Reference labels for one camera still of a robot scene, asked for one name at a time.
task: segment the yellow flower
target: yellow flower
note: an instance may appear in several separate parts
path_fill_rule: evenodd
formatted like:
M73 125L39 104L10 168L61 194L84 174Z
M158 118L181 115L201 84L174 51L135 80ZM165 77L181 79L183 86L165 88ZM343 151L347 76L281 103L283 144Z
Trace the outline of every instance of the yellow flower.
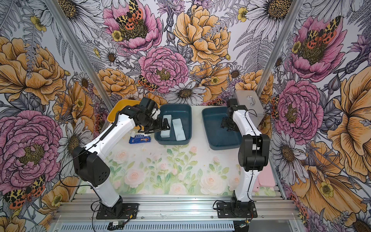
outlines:
M352 190L353 186L346 176L341 176L343 166L339 156L324 142L311 141L307 150L307 163L304 165L308 172L309 179L303 183L291 186L296 192L299 200L306 206L320 214L324 210L324 219L333 220L340 216L343 211L349 212L349 218L345 222L350 226L355 222L355 213L361 210L366 211L366 204L362 203L362 198ZM354 183L354 187L359 190L361 187Z
M98 49L94 48L93 51L94 51L94 53L95 53L95 55L97 57L99 57L99 58L101 57L101 55L99 54L99 50Z
M341 124L329 130L327 137L339 151L340 163L351 176L366 182L371 175L371 67L341 82L341 102L333 99L343 111Z
M33 93L47 105L54 101L57 94L66 90L65 72L47 48L39 45L30 78L26 76L27 59L22 39L0 36L0 94L8 93L9 101L19 98L23 91Z
M26 228L24 225L26 224L25 219L19 219L18 216L13 217L11 220L7 216L0 217L0 231L5 232L25 232Z
M241 20L241 22L245 22L246 21L246 14L248 13L249 11L246 9L246 7L240 7L238 9L238 15L237 15L237 19L238 20Z
M97 74L109 96L111 96L111 94L117 94L121 97L125 97L127 94L134 94L137 92L134 79L125 75L125 73L118 69L101 69ZM99 95L95 87L93 92L95 95Z
M69 186L75 186L79 181L78 177L66 177L63 180L63 184ZM39 209L39 212L42 214L48 214L54 212L58 209L62 202L68 202L72 197L74 188L66 187L58 181L51 191L45 194L42 198L42 202L45 204L42 208Z
M192 48L193 62L215 65L228 54L230 32L224 29L206 36L210 29L220 24L219 17L210 15L202 6L193 5L191 11L190 17L184 12L177 17L173 33L181 40L181 46L189 45Z
M212 68L207 63L193 66L192 71L189 72L191 78L201 79L199 86L206 87L206 92L203 93L204 102L217 98L223 91L222 89L227 89L227 79L232 79L229 69L229 66L222 68L218 65Z
M122 41L121 32L118 31L118 30L114 30L114 32L112 33L112 38L113 38L114 41L116 41L116 42L120 42L120 41Z
M262 77L263 70L250 72L243 75L242 81L235 85L236 90L256 90L257 85ZM264 104L269 102L269 98L273 95L273 75L269 75L267 83L264 85L260 99Z
M81 118L85 120L85 126L93 131L95 116L92 104L90 97L83 92L76 81L73 88L68 89L68 94L58 95L53 105L54 119L62 122L70 121L75 126L77 120Z
M152 93L148 93L147 98L152 99L153 101L155 101L159 105L167 104L167 101L163 97L158 96L158 95L154 95Z
M35 25L36 29L38 29L39 31L46 32L46 27L41 24L40 19L38 17L31 16L30 19L31 19L31 22Z
M301 47L301 42L297 41L296 43L294 43L294 46L292 47L291 51L293 53L297 53L300 47Z

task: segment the metal profile bar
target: metal profile bar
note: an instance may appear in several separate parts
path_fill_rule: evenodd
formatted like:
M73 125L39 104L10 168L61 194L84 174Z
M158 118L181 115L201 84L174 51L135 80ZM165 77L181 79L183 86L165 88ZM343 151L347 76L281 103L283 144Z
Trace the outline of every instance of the metal profile bar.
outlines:
M85 71L87 72L93 84L95 85L98 93L102 97L108 110L111 111L113 109L112 102L107 92L103 88L103 85L99 80L98 75L96 74L92 64L90 63L88 56L84 52L84 49L82 48L79 42L79 39L77 38L74 30L72 29L71 23L68 21L61 7L59 6L59 3L57 2L57 0L48 0L44 2L48 9L50 10L50 13L52 14L54 20L57 22L59 26L58 28L61 29L63 35L65 36L68 43L71 45L72 49L76 53L76 56L79 58L82 66L85 68Z
M292 30L292 27L294 26L296 17L298 16L298 14L300 12L300 9L301 9L303 3L304 3L304 0L293 0L292 1L292 4L291 4L290 10L287 14L287 18L285 20L285 23L283 24L282 30L279 33L279 36L277 37L276 43L273 47L273 50L270 53L270 57L269 57L267 63L265 64L265 67L263 69L262 77L261 77L261 79L260 79L260 81L257 85L256 95L258 95L258 97L260 97L260 95L262 94L264 85L268 81L269 75L272 71L272 68L273 68L275 62L277 61L280 50L281 50L282 46L284 45L284 42L287 39L287 35L290 33L290 31Z

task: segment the floral table mat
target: floral table mat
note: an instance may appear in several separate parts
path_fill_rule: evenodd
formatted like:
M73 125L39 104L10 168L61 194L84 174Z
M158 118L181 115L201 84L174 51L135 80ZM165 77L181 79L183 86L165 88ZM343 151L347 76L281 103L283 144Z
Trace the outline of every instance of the floral table mat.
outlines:
M231 195L240 181L238 148L215 151L209 147L202 121L203 106L192 106L192 138L187 145L129 144L127 133L105 162L109 179L120 195ZM80 187L77 193L92 193ZM259 196L275 196L273 188L260 187Z

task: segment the white daisy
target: white daisy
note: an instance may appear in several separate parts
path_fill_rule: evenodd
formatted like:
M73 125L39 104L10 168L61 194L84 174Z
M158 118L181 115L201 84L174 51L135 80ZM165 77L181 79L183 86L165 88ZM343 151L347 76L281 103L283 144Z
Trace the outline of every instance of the white daisy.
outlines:
M125 0L103 0L103 7L104 8L110 8L111 5L113 5L114 8L118 9L119 4L122 7L126 6Z
M281 31L284 20L289 12L292 0L250 0L247 5L246 18L250 20L248 32L254 32L254 37L262 33L262 39L268 38L268 42L275 40L277 33Z
M232 76L233 79L241 79L241 76L245 74L245 69L241 65L231 65L229 74Z
M117 50L113 48L106 48L102 50L101 60L110 66L115 66L118 62Z
M290 138L283 131L272 135L271 143L272 159L282 178L287 178L290 185L299 183L297 177L304 183L309 178L308 172L300 164L300 160L305 160L306 155L303 151L295 149L295 139Z
M59 147L57 152L59 156L57 162L61 161L61 168L71 161L72 151L78 146L83 147L88 144L93 139L92 132L85 127L85 120L79 118L77 120L75 128L72 127L70 122L66 126L67 137L62 137L59 140ZM73 162L70 162L61 173L62 177L75 175L75 170L73 169Z
M187 85L179 83L173 88L170 88L170 92L165 95L165 99L170 104L188 104L188 105L200 105L204 101L204 95L206 92L205 86L194 87L195 81L189 82Z
M40 18L41 24L52 26L54 36L59 38L63 35L59 25L53 18L45 2L50 0L29 0L28 4L33 9L33 14ZM71 23L76 36L87 42L98 39L101 29L100 23L104 23L101 17L102 9L99 1L94 0L58 0L65 16Z
M348 227L348 232L371 231L371 214L369 210L365 213L361 210L355 216L357 220Z
M350 10L356 12L363 5L363 0L315 0L312 2L312 16L325 22L337 16L346 17Z

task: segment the pink rose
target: pink rose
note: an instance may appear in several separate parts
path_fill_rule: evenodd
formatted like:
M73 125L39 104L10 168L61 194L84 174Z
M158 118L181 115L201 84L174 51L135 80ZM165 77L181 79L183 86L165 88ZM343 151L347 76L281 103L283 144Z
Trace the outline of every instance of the pink rose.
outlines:
M219 163L219 162L220 162L219 158L216 157L216 156L213 158L213 161L214 161L215 163Z
M184 180L184 175L182 173L178 174L178 180L180 180L180 181Z
M116 161L117 163L122 164L128 159L128 156L126 155L125 152L119 152L112 159Z
M187 190L185 189L185 186L181 183L175 183L170 186L170 195L186 195Z
M237 186L239 185L239 183L240 183L240 177L239 176L236 176L234 178L229 179L229 181L228 181L229 190L230 191L235 190L237 188Z
M138 62L141 75L149 83L156 84L160 93L168 93L169 88L188 79L188 67L183 56L166 47L152 48Z
M160 165L161 170L165 170L166 167L167 167L167 163L162 163L162 164Z
M142 170L130 169L125 176L125 183L131 188L136 188L145 179L145 174Z
M162 189L155 189L155 194L157 194L157 195L162 195L164 193L165 192Z
M0 191L26 189L44 177L51 181L60 169L57 122L38 111L25 110L0 119Z
M190 150L192 153L196 153L197 152L197 148L196 147L191 147L191 150Z
M324 111L319 99L317 87L309 81L289 80L279 95L276 130L290 135L298 145L308 143L322 125Z
M203 176L200 181L201 192L205 195L217 195L221 194L226 188L226 183L223 179L215 174L210 173Z

